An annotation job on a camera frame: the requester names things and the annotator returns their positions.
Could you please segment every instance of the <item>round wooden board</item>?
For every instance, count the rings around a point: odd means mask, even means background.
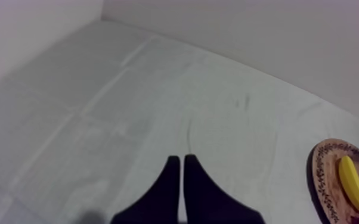
[[[339,139],[327,139],[312,152],[312,178],[318,201],[331,224],[352,223],[359,212],[345,195],[338,177],[339,159],[348,155],[359,174],[359,149]]]

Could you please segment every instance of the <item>mark on floor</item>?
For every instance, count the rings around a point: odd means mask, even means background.
[[[310,110],[313,110],[319,106],[321,106],[322,102],[315,102],[314,104],[309,105],[307,108],[302,109],[298,112],[298,117],[303,116],[305,113],[309,112]]]
[[[187,129],[187,145],[188,145],[188,153],[191,154],[192,150],[191,150],[191,125],[192,125],[192,117],[189,119],[188,122],[188,129]]]
[[[247,111],[248,107],[249,107],[249,102],[250,102],[250,95],[246,94],[245,96],[245,106],[244,106],[244,111]]]

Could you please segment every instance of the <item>yellow banana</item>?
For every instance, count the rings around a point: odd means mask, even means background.
[[[359,175],[349,156],[341,158],[338,167],[339,179],[349,200],[359,211]]]

